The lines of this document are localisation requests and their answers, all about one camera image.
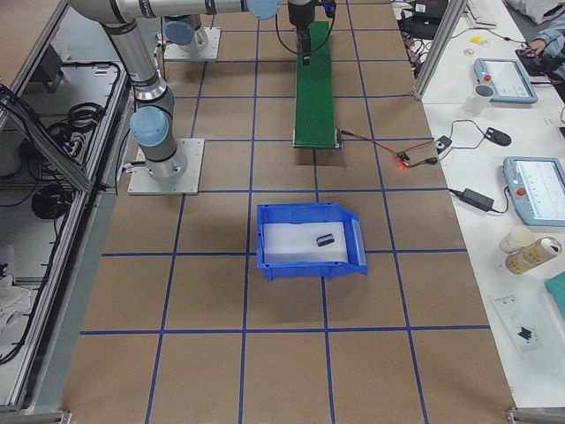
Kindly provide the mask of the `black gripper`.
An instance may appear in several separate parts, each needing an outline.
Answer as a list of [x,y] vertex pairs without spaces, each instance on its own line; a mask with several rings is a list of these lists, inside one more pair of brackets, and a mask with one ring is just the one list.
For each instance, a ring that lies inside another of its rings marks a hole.
[[303,66],[308,66],[311,61],[312,43],[308,27],[314,22],[316,6],[316,2],[288,2],[289,21],[298,31],[298,55]]

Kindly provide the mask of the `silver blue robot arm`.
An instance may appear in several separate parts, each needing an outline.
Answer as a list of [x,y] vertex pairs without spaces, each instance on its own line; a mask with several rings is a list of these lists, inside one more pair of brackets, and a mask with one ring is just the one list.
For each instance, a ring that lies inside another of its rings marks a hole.
[[267,20],[279,12],[279,1],[71,1],[80,15],[101,24],[128,72],[138,110],[130,129],[145,156],[149,176],[169,182],[183,175],[188,159],[173,135],[174,95],[156,70],[137,25],[146,18],[171,18],[196,27],[200,15],[249,12]]

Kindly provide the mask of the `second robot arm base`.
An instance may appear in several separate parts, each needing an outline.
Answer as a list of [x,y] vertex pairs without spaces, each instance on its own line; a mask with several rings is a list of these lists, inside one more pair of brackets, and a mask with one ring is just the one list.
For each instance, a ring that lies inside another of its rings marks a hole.
[[199,15],[164,18],[164,60],[168,62],[215,61],[222,30],[204,26]]

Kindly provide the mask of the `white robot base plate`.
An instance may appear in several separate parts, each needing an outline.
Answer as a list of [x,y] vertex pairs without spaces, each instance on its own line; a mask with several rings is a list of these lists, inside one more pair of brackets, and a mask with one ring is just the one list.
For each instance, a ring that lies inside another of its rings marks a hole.
[[197,195],[200,188],[204,139],[177,139],[177,152],[166,162],[147,161],[141,148],[132,167],[128,194],[132,195]]

